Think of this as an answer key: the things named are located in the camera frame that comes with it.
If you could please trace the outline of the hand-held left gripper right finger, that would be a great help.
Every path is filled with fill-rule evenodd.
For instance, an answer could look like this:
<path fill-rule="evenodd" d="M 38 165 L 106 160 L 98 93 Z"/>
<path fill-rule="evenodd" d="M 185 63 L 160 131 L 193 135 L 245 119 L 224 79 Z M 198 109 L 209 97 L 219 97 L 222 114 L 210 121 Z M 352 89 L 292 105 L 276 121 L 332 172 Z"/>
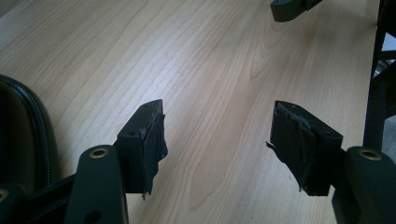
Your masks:
<path fill-rule="evenodd" d="M 309 196 L 327 196 L 343 136 L 299 105 L 275 101 L 266 145 Z"/>

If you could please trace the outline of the black leather shoe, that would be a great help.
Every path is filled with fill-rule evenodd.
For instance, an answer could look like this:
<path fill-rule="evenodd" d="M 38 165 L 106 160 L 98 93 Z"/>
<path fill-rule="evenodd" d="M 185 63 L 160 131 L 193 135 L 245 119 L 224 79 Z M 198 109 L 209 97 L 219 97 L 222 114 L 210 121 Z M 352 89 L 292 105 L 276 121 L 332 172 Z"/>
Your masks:
<path fill-rule="evenodd" d="M 56 138 L 46 107 L 19 81 L 0 75 L 0 184 L 32 193 L 59 176 Z"/>

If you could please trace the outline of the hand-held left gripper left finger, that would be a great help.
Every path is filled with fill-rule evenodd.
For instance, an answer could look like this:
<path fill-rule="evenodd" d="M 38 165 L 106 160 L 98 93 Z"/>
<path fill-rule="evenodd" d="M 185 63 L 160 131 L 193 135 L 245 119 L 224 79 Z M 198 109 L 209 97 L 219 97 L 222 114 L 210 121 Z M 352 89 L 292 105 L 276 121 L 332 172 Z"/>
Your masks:
<path fill-rule="evenodd" d="M 127 193 L 150 194 L 159 162 L 168 154 L 164 139 L 163 101 L 138 107 L 117 135 L 122 180 Z"/>

